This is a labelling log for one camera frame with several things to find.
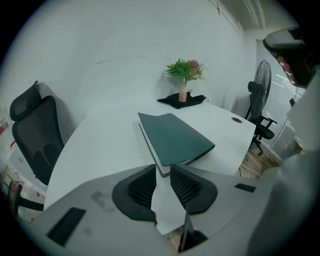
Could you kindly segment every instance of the pink vase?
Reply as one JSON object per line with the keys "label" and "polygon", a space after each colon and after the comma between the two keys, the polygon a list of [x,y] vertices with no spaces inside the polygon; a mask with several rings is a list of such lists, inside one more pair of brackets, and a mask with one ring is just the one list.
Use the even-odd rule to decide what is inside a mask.
{"label": "pink vase", "polygon": [[179,92],[179,101],[186,102],[187,101],[187,84],[182,83]]}

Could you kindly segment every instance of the chair armrest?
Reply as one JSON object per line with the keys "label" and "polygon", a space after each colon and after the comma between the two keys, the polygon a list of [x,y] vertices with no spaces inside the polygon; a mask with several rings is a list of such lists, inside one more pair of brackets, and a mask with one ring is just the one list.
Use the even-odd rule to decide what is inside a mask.
{"label": "chair armrest", "polygon": [[272,123],[277,124],[277,122],[274,121],[274,120],[272,120],[271,118],[268,118],[268,121],[269,121],[269,123],[268,123],[267,126],[266,126],[267,128],[269,128]]}
{"label": "chair armrest", "polygon": [[277,124],[278,122],[276,122],[275,120],[272,120],[271,118],[268,118],[269,119],[269,121],[271,122],[271,123],[275,123],[275,124]]}
{"label": "chair armrest", "polygon": [[271,118],[267,118],[267,117],[265,117],[265,116],[263,116],[261,114],[259,115],[259,117],[261,117],[264,120],[269,121],[269,123],[267,124],[266,128],[269,128],[272,123],[277,124],[277,122],[275,120],[272,120]]}

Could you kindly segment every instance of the dark green laptop lid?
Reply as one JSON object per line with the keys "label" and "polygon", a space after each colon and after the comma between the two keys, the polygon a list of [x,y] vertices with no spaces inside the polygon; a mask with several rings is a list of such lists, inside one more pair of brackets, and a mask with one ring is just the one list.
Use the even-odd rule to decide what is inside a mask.
{"label": "dark green laptop lid", "polygon": [[138,115],[163,166],[198,159],[215,147],[214,143],[172,113]]}

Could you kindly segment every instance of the curved desk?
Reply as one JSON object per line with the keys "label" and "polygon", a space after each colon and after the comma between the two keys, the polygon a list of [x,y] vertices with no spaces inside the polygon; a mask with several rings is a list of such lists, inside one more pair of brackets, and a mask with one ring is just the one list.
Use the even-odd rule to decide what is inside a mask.
{"label": "curved desk", "polygon": [[[156,116],[172,113],[189,124],[215,144],[190,166],[228,175],[237,172],[255,131],[254,124],[207,102],[181,109],[143,102],[91,113],[74,131],[56,162],[45,209],[84,182],[155,163],[140,130],[138,112]],[[170,177],[162,178],[158,171],[151,209],[162,235],[185,222],[185,210],[170,186]]]}

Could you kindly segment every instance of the black cloth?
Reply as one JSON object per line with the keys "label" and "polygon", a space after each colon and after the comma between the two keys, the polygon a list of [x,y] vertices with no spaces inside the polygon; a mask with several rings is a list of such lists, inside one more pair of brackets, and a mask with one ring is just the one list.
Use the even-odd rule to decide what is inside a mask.
{"label": "black cloth", "polygon": [[169,104],[176,109],[190,107],[202,103],[206,99],[205,96],[199,95],[191,97],[190,92],[186,93],[186,102],[179,101],[179,93],[172,94],[166,98],[157,99],[158,102]]}

